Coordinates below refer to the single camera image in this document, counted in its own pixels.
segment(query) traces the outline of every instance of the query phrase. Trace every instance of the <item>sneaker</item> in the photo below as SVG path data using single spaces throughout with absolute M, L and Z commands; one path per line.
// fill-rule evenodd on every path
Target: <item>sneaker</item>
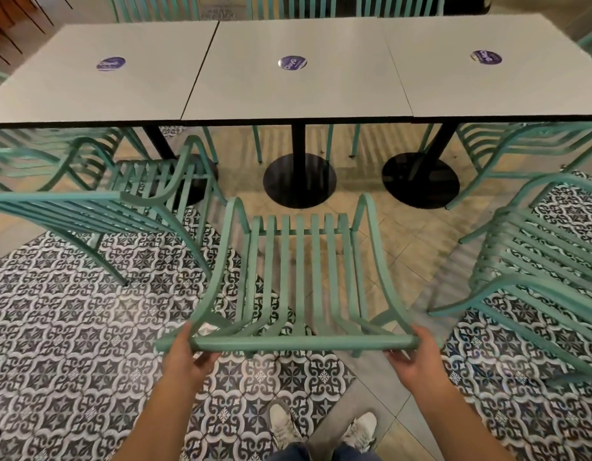
M 285 449 L 290 443 L 302 443 L 305 439 L 293 423 L 292 416 L 280 401 L 271 403 L 268 409 L 270 431 L 273 434 L 277 448 Z
M 375 437 L 373 437 L 375 427 L 377 427 L 375 414 L 367 412 L 363 416 L 354 419 L 343 434 L 341 441 L 360 451 L 360 453 L 364 453 L 371 448 L 375 441 Z

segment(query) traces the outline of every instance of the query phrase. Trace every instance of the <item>pant leg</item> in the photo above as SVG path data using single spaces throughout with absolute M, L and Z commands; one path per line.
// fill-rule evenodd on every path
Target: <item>pant leg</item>
M 290 443 L 285 450 L 278 451 L 266 461 L 309 461 L 309 452 L 304 443 Z
M 352 446 L 341 443 L 332 453 L 332 461 L 381 461 L 374 451 L 360 453 Z

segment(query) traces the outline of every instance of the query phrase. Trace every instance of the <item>white table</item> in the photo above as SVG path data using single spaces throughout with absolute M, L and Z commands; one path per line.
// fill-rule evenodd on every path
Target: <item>white table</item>
M 592 58 L 540 14 L 380 22 L 414 119 L 443 123 L 426 158 L 386 163 L 384 184 L 401 201 L 436 208 L 458 194 L 438 159 L 458 123 L 592 121 Z
M 217 24 L 64 26 L 0 85 L 0 125 L 148 123 L 158 151 L 170 157 L 157 124 L 180 120 Z M 107 58 L 124 64 L 114 60 L 98 69 Z
M 281 68 L 292 55 L 306 66 Z M 292 124 L 293 154 L 271 164 L 264 185 L 278 203 L 305 208 L 336 186 L 331 166 L 305 152 L 305 123 L 386 116 L 412 112 L 381 24 L 335 18 L 221 22 L 183 120 Z

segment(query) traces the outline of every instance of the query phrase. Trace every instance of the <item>hand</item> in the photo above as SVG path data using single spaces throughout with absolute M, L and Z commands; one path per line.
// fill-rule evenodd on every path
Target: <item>hand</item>
M 420 338 L 420 345 L 410 358 L 401 351 L 384 351 L 400 383 L 416 398 L 416 394 L 433 396 L 448 387 L 453 388 L 445 373 L 439 346 L 430 331 L 417 325 L 412 328 Z
M 185 322 L 183 328 L 174 339 L 172 347 L 163 359 L 163 377 L 197 395 L 202 389 L 204 379 L 213 370 L 219 353 L 204 352 L 194 360 L 189 337 L 192 330 L 191 322 Z

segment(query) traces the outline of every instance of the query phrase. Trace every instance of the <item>oval purple sticker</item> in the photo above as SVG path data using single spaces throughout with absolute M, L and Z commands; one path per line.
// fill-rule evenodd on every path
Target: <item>oval purple sticker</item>
M 471 58 L 482 64 L 499 64 L 503 61 L 498 53 L 491 52 L 490 50 L 476 50 L 471 53 Z
M 105 58 L 98 63 L 96 68 L 99 71 L 115 71 L 115 69 L 121 68 L 125 64 L 125 58 L 121 56 L 111 56 Z
M 279 60 L 279 66 L 288 71 L 303 69 L 307 65 L 307 59 L 302 56 L 290 55 L 284 56 Z

